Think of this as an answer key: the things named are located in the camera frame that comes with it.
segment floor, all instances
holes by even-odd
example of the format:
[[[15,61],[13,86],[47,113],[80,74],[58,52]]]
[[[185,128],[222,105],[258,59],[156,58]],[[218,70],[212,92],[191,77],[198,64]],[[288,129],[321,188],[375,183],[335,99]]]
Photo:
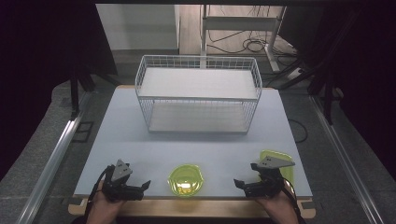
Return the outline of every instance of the floor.
[[[228,8],[212,8],[217,13],[225,12],[228,15]],[[180,10],[188,13],[192,18],[199,18],[199,8]],[[181,27],[196,27],[188,19],[182,20]],[[195,34],[181,32],[181,38],[185,36],[190,41],[189,47],[183,47],[186,42],[180,42],[180,52],[184,54],[198,54],[199,51],[199,30]],[[221,38],[226,34],[213,33],[213,38]],[[239,36],[240,40],[234,40],[230,44],[219,45],[227,50],[238,50],[241,41],[246,36]],[[287,44],[279,44],[285,50],[293,49]],[[119,75],[114,77],[123,84],[134,83],[134,71],[139,65],[141,54],[146,52],[114,51],[114,58],[118,67]],[[209,54],[222,54],[215,49],[208,48]],[[256,55],[259,68],[263,75],[264,84],[267,84],[274,75],[263,55]],[[292,58],[279,59],[283,64],[293,62]],[[100,127],[103,115],[106,113],[107,105],[111,99],[115,87],[103,81],[97,76],[92,76],[96,83],[96,89],[91,93],[91,98],[87,104],[89,110],[82,118],[82,122],[92,127],[90,135],[78,133],[74,136],[74,141],[69,145],[60,168],[49,187],[44,201],[37,211],[34,223],[70,223],[75,217],[67,212],[67,205],[73,195],[74,187],[78,182],[79,174],[85,164],[94,137]],[[276,83],[284,82],[288,77],[278,79]],[[297,120],[303,126],[291,121],[290,127],[297,143],[308,182],[314,194],[314,202],[317,215],[309,219],[307,223],[370,223],[357,196],[352,188],[344,168],[334,151],[329,137],[326,135],[324,127],[318,121],[317,112],[312,104],[311,97],[306,93],[306,86],[309,80],[299,83],[280,95],[285,106],[288,119]],[[65,82],[56,87],[52,93],[52,102],[46,116],[37,127],[35,134],[27,144],[25,150],[16,160],[15,164],[0,183],[0,223],[15,223],[20,212],[30,196],[30,192],[35,186],[41,171],[46,165],[52,150],[55,148],[58,139],[62,135],[62,130],[70,118],[70,96],[69,84]],[[361,138],[345,117],[338,102],[332,104],[333,127],[337,131],[344,148],[347,151],[354,167],[360,175],[361,180],[372,196],[379,214],[384,223],[396,223],[396,183],[390,177],[374,152]],[[132,223],[262,223],[261,219],[185,219],[185,218],[150,218],[136,217]]]

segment yellow-green bowl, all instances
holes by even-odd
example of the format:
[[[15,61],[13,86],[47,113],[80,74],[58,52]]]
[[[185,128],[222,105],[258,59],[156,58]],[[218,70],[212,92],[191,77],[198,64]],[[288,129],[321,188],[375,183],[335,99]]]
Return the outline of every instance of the yellow-green bowl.
[[[190,197],[200,190],[204,179],[197,165],[184,164],[169,175],[168,184],[176,196]]]

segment white table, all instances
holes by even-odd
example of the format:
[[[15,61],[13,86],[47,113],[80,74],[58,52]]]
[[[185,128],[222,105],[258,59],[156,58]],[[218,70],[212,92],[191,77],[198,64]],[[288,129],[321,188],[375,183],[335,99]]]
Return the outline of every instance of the white table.
[[[247,134],[180,134],[149,133],[133,86],[120,86],[115,90],[108,106],[78,181],[75,195],[80,197],[89,195],[99,174],[108,165],[122,159],[131,163],[134,171],[128,180],[128,185],[140,186],[151,180],[149,189],[145,191],[145,199],[142,202],[131,203],[142,204],[144,201],[148,203],[149,200],[154,199],[163,200],[155,204],[171,201],[186,203],[185,200],[175,200],[177,197],[170,190],[167,177],[180,164],[191,163],[201,168],[205,182],[190,201],[209,200],[211,203],[216,203],[216,201],[230,200],[229,205],[231,205],[231,201],[237,200],[255,206],[252,204],[254,202],[247,201],[241,189],[235,187],[233,179],[244,180],[247,183],[257,182],[258,173],[250,169],[250,163],[259,161],[260,152],[264,149],[287,153],[293,157],[296,163],[294,166],[296,194],[301,199],[311,199],[312,192],[278,91],[262,91],[262,98]],[[179,214],[197,215],[193,210],[188,214],[184,212]]]

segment wire rack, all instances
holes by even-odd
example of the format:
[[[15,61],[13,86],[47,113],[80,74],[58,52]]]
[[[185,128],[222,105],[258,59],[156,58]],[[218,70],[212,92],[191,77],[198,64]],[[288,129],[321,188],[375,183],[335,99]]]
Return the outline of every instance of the wire rack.
[[[150,132],[247,133],[262,80],[254,58],[145,55],[135,90]]]

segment human hand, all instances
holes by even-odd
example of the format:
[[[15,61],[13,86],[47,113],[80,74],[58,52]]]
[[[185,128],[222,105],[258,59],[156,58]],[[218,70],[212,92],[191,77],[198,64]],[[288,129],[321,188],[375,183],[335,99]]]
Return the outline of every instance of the human hand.
[[[289,183],[285,181],[286,190],[293,195]],[[273,198],[257,198],[256,202],[259,203],[268,216],[278,224],[298,224],[298,218],[294,211],[293,205],[289,197],[280,191]]]
[[[126,203],[126,201],[111,202],[102,192],[102,186],[103,181],[99,183],[98,191],[93,197],[87,224],[110,224]]]

